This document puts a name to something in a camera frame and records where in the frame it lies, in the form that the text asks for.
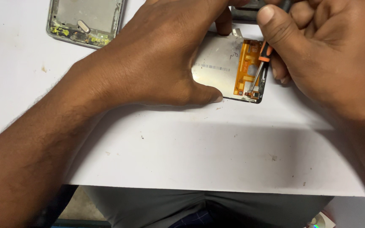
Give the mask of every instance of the finger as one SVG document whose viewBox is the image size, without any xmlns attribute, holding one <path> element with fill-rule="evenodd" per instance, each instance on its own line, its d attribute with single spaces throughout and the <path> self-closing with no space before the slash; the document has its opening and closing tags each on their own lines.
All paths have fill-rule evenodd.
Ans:
<svg viewBox="0 0 365 228">
<path fill-rule="evenodd" d="M 293 19 L 277 6 L 267 5 L 261 8 L 257 22 L 266 41 L 285 62 L 297 58 L 305 49 L 312 48 Z"/>
<path fill-rule="evenodd" d="M 280 5 L 282 0 L 264 0 L 266 4 L 273 4 L 273 5 Z M 316 9 L 317 6 L 323 1 L 323 0 L 293 0 L 294 3 L 301 2 L 301 1 L 307 1 L 309 5 Z"/>
<path fill-rule="evenodd" d="M 198 17 L 198 20 L 206 19 L 209 24 L 216 21 L 219 16 L 224 13 L 227 18 L 226 8 L 228 6 L 242 7 L 249 3 L 250 0 L 187 0 L 186 4 L 191 4 L 195 10 L 191 14 L 192 17 Z"/>
<path fill-rule="evenodd" d="M 232 13 L 226 7 L 221 15 L 215 20 L 216 30 L 219 35 L 227 36 L 232 32 Z"/>
<path fill-rule="evenodd" d="M 271 68 L 272 75 L 276 80 L 281 80 L 288 74 L 287 65 L 276 52 L 271 57 Z"/>
<path fill-rule="evenodd" d="M 304 29 L 312 21 L 315 10 L 308 1 L 302 1 L 292 5 L 290 15 L 299 29 Z"/>
<path fill-rule="evenodd" d="M 194 82 L 194 89 L 189 102 L 191 105 L 206 105 L 212 102 L 221 102 L 222 99 L 222 93 L 217 88 Z"/>
<path fill-rule="evenodd" d="M 304 31 L 304 35 L 306 38 L 311 39 L 315 35 L 315 22 L 311 21 L 311 23 L 308 25 L 308 27 Z"/>
</svg>

